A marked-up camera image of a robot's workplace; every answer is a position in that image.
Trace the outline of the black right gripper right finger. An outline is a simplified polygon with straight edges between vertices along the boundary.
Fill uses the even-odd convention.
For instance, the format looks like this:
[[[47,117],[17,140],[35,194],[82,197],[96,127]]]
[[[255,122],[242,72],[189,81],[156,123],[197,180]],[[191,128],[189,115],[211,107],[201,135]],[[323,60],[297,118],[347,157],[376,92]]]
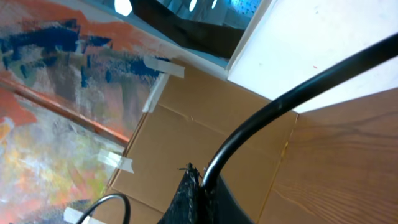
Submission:
[[[220,175],[216,184],[215,223],[254,224],[236,201],[224,178]]]

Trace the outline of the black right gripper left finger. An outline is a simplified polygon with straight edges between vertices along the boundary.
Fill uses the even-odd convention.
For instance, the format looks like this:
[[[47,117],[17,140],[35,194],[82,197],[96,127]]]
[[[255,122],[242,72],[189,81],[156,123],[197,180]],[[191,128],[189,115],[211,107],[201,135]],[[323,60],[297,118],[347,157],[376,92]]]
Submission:
[[[184,171],[176,193],[158,224],[195,224],[198,220],[199,171],[191,163]]]

